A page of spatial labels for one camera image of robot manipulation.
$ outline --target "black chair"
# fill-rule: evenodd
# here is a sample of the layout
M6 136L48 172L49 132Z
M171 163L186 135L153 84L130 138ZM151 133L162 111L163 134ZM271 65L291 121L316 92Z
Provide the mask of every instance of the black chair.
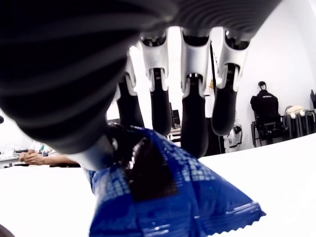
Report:
M284 141L288 134L288 128L284 124L283 116L263 118L260 117L254 111L255 121L251 124L252 143L254 147L257 147L256 140L259 140L260 146L262 141L266 141L267 145L273 143L274 138L281 137Z

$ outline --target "person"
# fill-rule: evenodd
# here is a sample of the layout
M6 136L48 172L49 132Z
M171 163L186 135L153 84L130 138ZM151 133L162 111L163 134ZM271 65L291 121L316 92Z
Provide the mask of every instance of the person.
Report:
M22 152L20 162L31 165L57 165L57 164L76 164L65 155L59 154L54 149L44 143L34 141L27 152Z

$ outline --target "robotic hand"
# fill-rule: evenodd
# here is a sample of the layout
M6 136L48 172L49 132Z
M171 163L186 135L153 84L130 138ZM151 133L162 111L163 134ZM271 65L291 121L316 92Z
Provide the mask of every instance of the robotic hand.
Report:
M104 116L117 88L123 123L143 125L126 55L139 36L152 85L153 127L166 135L166 29L182 29L182 146L199 157L207 146L203 91L210 30L225 29L212 126L227 135L250 40L280 0L0 2L1 109L33 139L96 170L109 165L117 147ZM49 110L29 110L30 104Z

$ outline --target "person's arm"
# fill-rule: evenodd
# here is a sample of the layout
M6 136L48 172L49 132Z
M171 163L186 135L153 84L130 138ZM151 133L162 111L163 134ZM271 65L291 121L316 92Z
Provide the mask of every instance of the person's arm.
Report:
M40 154L31 154L25 158L26 164L32 165L56 165L56 164L76 164L76 162L68 159L65 155L42 157Z
M55 165L55 164L77 164L76 162L68 159L65 155L57 155L57 156L47 156L44 158L44 164Z

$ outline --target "desk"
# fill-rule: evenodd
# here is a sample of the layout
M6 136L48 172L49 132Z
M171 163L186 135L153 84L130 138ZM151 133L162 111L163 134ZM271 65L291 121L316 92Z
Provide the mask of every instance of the desk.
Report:
M11 156L11 157L5 157L0 158L0 164L9 164L9 166L12 166L12 163L19 162L18 156Z
M267 216L216 237L315 237L316 134L199 160ZM16 237L87 237L95 198L80 168L0 170L0 223Z

